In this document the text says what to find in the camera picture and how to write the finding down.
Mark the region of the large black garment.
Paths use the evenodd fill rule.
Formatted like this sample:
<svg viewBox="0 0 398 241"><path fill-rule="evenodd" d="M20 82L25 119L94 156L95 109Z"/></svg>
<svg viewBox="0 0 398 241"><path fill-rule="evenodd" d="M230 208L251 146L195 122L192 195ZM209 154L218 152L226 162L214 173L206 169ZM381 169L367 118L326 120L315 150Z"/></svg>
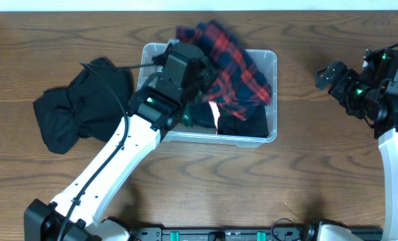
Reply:
<svg viewBox="0 0 398 241"><path fill-rule="evenodd" d="M107 58L92 60L68 86L48 89L33 102L44 144L65 154L80 138L109 141L132 94L128 68Z"/></svg>

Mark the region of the pink printed shirt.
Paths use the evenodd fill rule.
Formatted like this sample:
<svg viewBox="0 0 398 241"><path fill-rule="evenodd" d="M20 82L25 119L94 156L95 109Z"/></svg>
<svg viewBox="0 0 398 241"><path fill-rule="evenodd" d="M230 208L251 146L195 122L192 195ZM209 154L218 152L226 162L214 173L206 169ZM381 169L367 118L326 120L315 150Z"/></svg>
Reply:
<svg viewBox="0 0 398 241"><path fill-rule="evenodd" d="M220 117L219 107L218 107L217 103L213 102L213 101L209 101L209 106L212 111L215 128L218 129L218 121L219 121L219 117Z"/></svg>

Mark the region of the black garment with tape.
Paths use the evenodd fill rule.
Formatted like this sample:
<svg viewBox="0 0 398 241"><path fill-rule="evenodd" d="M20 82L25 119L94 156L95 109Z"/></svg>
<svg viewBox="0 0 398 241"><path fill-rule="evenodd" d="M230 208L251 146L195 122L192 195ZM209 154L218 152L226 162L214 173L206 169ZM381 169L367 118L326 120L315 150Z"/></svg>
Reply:
<svg viewBox="0 0 398 241"><path fill-rule="evenodd" d="M229 114L221 115L218 119L217 134L267 138L269 131L265 106L258 106L246 120Z"/></svg>

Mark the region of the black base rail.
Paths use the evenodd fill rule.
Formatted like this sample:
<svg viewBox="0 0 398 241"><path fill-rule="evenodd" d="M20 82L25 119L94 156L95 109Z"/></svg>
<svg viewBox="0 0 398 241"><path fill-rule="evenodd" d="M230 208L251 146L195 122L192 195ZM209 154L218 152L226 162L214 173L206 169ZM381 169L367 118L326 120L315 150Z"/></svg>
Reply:
<svg viewBox="0 0 398 241"><path fill-rule="evenodd" d="M295 224L281 218L269 228L165 228L153 226L131 231L131 241L270 241L319 240L323 228L338 228L345 240L381 240L383 230L373 226L348 227L332 220Z"/></svg>

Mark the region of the red navy plaid shirt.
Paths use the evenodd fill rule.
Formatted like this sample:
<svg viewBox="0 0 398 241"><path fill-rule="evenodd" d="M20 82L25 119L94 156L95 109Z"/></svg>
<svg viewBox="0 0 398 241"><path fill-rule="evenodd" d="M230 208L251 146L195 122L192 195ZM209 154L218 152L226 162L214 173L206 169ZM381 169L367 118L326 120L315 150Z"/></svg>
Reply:
<svg viewBox="0 0 398 241"><path fill-rule="evenodd" d="M178 26L176 38L203 51L217 68L217 77L203 100L215 102L241 121L259 106L272 102L272 87L240 41L220 22L211 20L196 27Z"/></svg>

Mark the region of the dark navy garment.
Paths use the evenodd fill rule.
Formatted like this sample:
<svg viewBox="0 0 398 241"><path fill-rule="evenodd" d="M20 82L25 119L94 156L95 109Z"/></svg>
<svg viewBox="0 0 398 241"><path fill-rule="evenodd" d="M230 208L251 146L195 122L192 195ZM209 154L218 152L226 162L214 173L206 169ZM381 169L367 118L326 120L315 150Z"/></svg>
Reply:
<svg viewBox="0 0 398 241"><path fill-rule="evenodd" d="M215 128L215 119L208 102L198 102L189 106L189 113L194 125L205 128Z"/></svg>

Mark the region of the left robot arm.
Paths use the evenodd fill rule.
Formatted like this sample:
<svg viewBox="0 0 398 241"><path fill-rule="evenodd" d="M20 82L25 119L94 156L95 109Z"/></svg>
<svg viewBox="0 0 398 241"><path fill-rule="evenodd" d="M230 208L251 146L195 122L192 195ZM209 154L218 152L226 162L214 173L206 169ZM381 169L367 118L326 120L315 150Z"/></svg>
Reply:
<svg viewBox="0 0 398 241"><path fill-rule="evenodd" d="M203 51L172 39L153 58L150 75L123 112L111 139L49 204L35 199L24 212L25 240L128 240L128 228L102 215L134 168L177 126L188 104L215 80Z"/></svg>

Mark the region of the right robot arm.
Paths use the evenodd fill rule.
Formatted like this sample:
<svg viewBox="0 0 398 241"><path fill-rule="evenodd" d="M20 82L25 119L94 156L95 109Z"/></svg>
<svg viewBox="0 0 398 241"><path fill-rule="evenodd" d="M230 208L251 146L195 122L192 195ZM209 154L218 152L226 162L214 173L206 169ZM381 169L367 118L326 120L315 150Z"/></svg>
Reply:
<svg viewBox="0 0 398 241"><path fill-rule="evenodd" d="M343 62L317 71L316 87L327 90L349 116L374 130L383 161L385 225L383 240L398 240L398 50L367 50L363 71Z"/></svg>

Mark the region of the dark green cloth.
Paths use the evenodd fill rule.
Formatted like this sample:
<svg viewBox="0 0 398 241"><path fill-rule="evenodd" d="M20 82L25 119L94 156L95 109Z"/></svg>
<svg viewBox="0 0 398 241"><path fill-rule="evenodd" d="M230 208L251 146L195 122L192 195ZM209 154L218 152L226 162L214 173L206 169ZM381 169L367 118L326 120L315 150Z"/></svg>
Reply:
<svg viewBox="0 0 398 241"><path fill-rule="evenodd" d="M183 113L182 119L181 119L181 123L183 125L185 125L186 127L193 127L194 126L194 122L191 119L191 115L187 112Z"/></svg>

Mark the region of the clear plastic storage bin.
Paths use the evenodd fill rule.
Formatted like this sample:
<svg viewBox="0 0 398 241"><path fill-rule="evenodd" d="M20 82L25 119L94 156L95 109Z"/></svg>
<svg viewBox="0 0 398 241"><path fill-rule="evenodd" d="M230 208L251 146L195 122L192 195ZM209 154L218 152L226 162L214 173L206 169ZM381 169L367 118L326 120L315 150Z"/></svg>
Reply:
<svg viewBox="0 0 398 241"><path fill-rule="evenodd" d="M236 145L240 147L257 148L265 143L271 143L277 137L278 129L278 104L277 104L277 63L278 58L271 50L247 49L247 54L256 63L258 70L266 77L272 87L272 103L265 107L266 112L266 137L246 137L233 135L218 135L217 131L205 127L186 127L179 124L168 132L165 141L182 141L190 143L210 143L219 145Z"/></svg>

